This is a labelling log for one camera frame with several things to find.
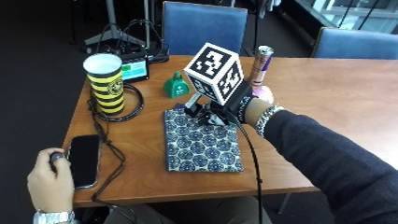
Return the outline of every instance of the notebook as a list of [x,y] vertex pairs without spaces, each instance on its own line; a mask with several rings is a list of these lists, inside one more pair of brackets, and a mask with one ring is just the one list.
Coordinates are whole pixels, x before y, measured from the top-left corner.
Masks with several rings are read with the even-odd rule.
[[234,125],[198,125],[183,108],[163,111],[166,170],[242,172]]

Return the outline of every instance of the small screen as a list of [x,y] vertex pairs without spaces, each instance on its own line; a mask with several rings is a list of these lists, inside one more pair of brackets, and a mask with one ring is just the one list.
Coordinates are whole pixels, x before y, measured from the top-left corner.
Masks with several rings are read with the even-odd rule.
[[67,160],[74,189],[90,188],[97,182],[101,140],[97,134],[75,136],[70,142]]
[[122,79],[123,80],[146,77],[146,74],[147,74],[147,71],[146,71],[145,58],[123,62],[123,65],[122,65]]

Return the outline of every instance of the silver watch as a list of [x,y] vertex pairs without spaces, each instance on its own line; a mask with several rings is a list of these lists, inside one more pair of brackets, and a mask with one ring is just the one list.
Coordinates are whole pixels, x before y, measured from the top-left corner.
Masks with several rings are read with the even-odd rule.
[[59,213],[43,213],[41,211],[37,211],[34,213],[33,224],[57,224],[62,222],[70,222],[73,219],[73,211]]

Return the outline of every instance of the blue chair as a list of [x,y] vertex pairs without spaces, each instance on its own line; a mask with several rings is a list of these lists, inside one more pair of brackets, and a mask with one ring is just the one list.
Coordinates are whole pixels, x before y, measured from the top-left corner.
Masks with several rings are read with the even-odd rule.
[[314,58],[398,59],[398,35],[322,27]]
[[195,55],[209,42],[239,53],[247,10],[179,2],[162,3],[162,38],[171,55]]

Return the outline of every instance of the green object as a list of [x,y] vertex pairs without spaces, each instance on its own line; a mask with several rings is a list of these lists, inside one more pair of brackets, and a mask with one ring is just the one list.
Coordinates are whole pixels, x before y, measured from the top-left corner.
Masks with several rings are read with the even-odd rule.
[[189,93],[189,87],[182,79],[181,72],[177,71],[174,76],[163,82],[162,89],[170,98]]

